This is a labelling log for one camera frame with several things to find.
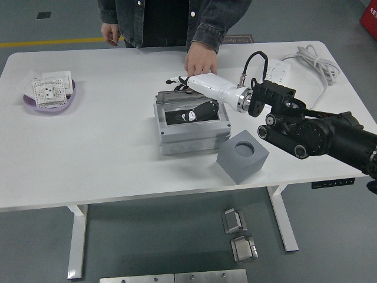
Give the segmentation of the person's left hand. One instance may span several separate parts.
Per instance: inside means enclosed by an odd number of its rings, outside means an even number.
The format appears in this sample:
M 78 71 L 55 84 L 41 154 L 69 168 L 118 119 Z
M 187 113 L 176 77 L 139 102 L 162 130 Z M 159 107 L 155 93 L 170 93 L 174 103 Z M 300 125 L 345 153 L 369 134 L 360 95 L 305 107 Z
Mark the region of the person's left hand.
M 184 68 L 188 76 L 217 74 L 216 50 L 205 43 L 192 42 L 186 55 Z

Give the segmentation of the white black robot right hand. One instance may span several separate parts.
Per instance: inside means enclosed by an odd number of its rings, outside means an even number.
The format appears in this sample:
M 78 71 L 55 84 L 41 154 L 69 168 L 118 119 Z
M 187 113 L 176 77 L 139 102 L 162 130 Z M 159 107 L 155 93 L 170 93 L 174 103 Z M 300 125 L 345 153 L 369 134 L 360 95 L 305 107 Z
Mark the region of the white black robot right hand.
M 176 115 L 177 120 L 189 123 L 203 121 L 216 114 L 219 105 L 224 103 L 227 103 L 233 110 L 240 113 L 246 112 L 243 109 L 243 103 L 249 93 L 249 89 L 247 87 L 237 87 L 218 75 L 208 73 L 191 77 L 179 76 L 167 80 L 166 83 L 188 86 L 190 89 L 210 99 L 208 102 L 187 110 L 183 114 Z

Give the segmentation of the person's right hand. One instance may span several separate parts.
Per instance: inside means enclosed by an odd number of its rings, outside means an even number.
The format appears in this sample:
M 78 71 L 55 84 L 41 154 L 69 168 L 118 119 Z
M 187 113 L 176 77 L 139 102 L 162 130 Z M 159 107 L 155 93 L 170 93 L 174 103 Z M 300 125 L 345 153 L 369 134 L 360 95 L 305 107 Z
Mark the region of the person's right hand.
M 118 45 L 121 36 L 118 24 L 102 23 L 101 33 L 104 41 L 107 44 L 113 47 Z

